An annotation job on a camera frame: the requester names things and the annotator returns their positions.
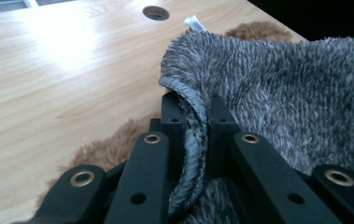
metal grommet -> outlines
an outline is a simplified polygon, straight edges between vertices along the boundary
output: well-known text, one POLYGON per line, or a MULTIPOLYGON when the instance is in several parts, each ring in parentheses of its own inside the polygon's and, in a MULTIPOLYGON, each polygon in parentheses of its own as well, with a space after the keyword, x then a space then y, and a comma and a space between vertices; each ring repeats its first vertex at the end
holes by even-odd
POLYGON ((83 187, 90 184, 95 178, 95 173, 93 171, 80 171, 72 175, 71 179, 69 180, 69 184, 73 187, 83 187))
POLYGON ((259 143, 259 137, 255 136, 253 134, 243 134, 243 136, 241 136, 241 139, 243 139, 244 142, 247 142, 250 144, 259 143))
POLYGON ((144 141, 148 144, 156 144, 160 142, 162 138, 157 134, 149 134, 145 136, 144 141))
POLYGON ((340 186, 351 187, 354 185, 354 180, 349 175, 337 170, 327 170, 325 171, 325 176, 340 186))

wooden table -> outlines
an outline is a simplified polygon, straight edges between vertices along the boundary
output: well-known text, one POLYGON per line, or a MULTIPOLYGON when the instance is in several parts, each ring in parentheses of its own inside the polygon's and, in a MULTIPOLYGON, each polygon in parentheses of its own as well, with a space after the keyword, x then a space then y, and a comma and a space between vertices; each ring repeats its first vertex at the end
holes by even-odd
POLYGON ((30 218, 79 147, 160 111, 160 61, 193 14, 219 34, 280 24, 245 0, 80 0, 0 13, 0 223, 30 218), (149 5, 170 18, 146 18, 149 5))

fuzzy gray fabric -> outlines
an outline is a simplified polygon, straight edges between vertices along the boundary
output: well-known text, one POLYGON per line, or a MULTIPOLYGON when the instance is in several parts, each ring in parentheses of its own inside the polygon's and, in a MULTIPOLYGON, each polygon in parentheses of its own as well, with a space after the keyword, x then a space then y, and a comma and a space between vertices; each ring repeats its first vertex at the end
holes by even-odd
POLYGON ((276 43, 194 32, 173 41, 160 84, 186 117, 185 163, 169 212, 184 223, 236 223, 221 179, 207 180, 208 111, 223 97, 242 131, 263 135, 305 174, 320 164, 354 170, 354 39, 276 43))

small hole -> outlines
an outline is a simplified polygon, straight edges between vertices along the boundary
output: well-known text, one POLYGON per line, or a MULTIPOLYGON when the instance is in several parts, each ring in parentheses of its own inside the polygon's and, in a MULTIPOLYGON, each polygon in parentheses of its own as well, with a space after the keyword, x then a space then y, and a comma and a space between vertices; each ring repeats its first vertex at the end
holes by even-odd
POLYGON ((156 144, 160 142, 160 140, 162 140, 162 138, 157 134, 150 134, 144 138, 144 141, 148 144, 156 144))
POLYGON ((170 17, 168 11, 162 7, 145 7, 142 12, 146 17, 154 21, 165 21, 170 17))
POLYGON ((331 180, 334 184, 351 187, 354 186, 354 180, 347 174, 337 171, 337 170, 327 170, 325 171, 325 176, 331 180))
POLYGON ((251 143, 251 144, 256 144, 259 143, 259 138, 255 135, 252 134, 244 134, 242 136, 243 141, 247 142, 247 143, 251 143))
POLYGON ((304 199, 299 194, 290 193, 288 194, 288 199, 293 203, 297 203, 297 204, 304 203, 304 199))
POLYGON ((81 174, 81 175, 77 175, 77 177, 75 179, 78 183, 80 183, 80 182, 88 180, 89 178, 90 178, 89 174, 81 174))
POLYGON ((157 141, 157 137, 156 136, 149 136, 148 141, 155 142, 155 141, 157 141))
POLYGON ((147 200, 147 196, 144 193, 136 193, 133 196, 131 196, 131 203, 133 204, 141 204, 144 203, 147 200))
POLYGON ((347 178, 343 175, 332 174, 332 177, 338 181, 347 182, 347 178))
POLYGON ((95 179, 95 173, 93 171, 83 170, 72 175, 69 180, 69 184, 73 187, 84 187, 90 184, 95 179))

brown fur rug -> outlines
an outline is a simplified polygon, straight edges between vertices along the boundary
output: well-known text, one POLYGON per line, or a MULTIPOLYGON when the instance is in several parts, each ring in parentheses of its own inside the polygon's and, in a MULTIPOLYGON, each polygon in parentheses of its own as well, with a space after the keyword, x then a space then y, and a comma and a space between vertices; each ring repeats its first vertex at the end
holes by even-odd
MULTIPOLYGON (((228 31, 227 36, 244 40, 290 41, 291 34, 269 21, 254 21, 243 23, 228 31)), ((136 138, 148 131, 149 121, 159 118, 160 111, 140 119, 130 119, 122 125, 111 137, 103 141, 94 141, 80 148, 75 158, 66 166, 60 168, 61 173, 81 164, 93 164, 108 171, 116 165, 126 161, 135 144, 136 138)), ((49 187, 54 185, 58 178, 49 182, 49 187)), ((41 204, 45 194, 37 200, 41 204)))

